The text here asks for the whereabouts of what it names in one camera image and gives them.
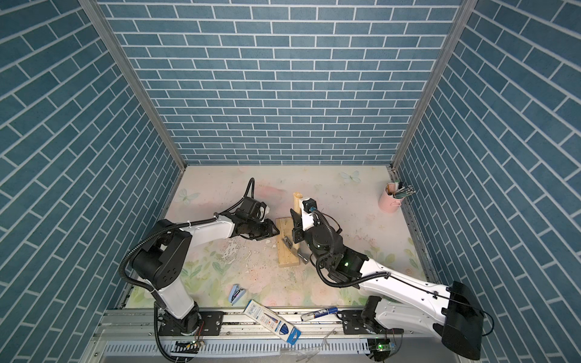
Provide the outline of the wooden claw hammer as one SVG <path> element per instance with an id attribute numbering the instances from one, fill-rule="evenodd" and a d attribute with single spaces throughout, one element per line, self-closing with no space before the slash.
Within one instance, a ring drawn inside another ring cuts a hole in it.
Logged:
<path id="1" fill-rule="evenodd" d="M 300 229 L 300 201 L 303 195 L 294 192 L 294 206 L 290 210 L 290 217 L 276 220 L 281 234 L 278 236 L 278 265 L 282 268 L 307 264 L 307 254 L 300 247 L 302 230 Z"/>

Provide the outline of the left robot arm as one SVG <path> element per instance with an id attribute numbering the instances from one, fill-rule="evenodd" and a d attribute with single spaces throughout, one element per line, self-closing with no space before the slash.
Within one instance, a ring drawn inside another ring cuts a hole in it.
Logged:
<path id="1" fill-rule="evenodd" d="M 175 319 L 190 316 L 196 303 L 187 293 L 180 274 L 192 247 L 232 237 L 265 240 L 279 234 L 275 223 L 266 218 L 269 211 L 266 203 L 254 197 L 254 187 L 255 180 L 251 178 L 238 202 L 209 219 L 158 221 L 149 235 L 122 258 L 120 277 L 147 290 L 158 307 Z"/>

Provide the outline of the wooden plank with nails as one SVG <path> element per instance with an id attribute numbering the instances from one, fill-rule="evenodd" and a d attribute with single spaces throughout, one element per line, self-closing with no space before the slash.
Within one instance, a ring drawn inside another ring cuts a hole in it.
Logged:
<path id="1" fill-rule="evenodd" d="M 291 217 L 279 218 L 275 221 L 276 228 L 279 230 L 277 240 L 278 266 L 281 268 L 299 266 L 299 257 L 291 251 L 290 244 L 287 242 L 291 238 L 293 220 Z"/>

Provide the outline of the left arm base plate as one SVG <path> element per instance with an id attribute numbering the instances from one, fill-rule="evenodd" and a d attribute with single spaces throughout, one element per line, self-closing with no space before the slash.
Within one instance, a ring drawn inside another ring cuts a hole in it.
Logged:
<path id="1" fill-rule="evenodd" d="M 158 332 L 164 337 L 219 336 L 224 315 L 221 311 L 201 311 L 191 313 L 184 319 L 176 319 L 162 312 L 157 319 Z"/>

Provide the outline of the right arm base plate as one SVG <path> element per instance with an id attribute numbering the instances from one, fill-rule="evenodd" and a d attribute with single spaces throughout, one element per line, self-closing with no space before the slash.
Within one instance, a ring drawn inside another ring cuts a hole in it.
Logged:
<path id="1" fill-rule="evenodd" d="M 402 328 L 387 329 L 380 325 L 375 319 L 363 317 L 363 310 L 351 309 L 340 310 L 336 316 L 342 323 L 343 333 L 346 335 L 363 334 L 403 334 Z"/>

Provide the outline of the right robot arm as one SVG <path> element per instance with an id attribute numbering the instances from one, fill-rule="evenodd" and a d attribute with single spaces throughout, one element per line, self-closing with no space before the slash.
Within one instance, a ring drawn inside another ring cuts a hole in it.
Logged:
<path id="1" fill-rule="evenodd" d="M 313 265 L 324 284 L 334 288 L 355 287 L 375 296 L 388 297 L 422 312 L 419 324 L 440 337 L 442 344 L 464 358 L 481 358 L 484 311 L 478 298 L 465 284 L 434 284 L 395 272 L 343 243 L 340 233 L 328 222 L 325 213 L 290 213 L 293 241 L 304 241 L 313 255 Z"/>

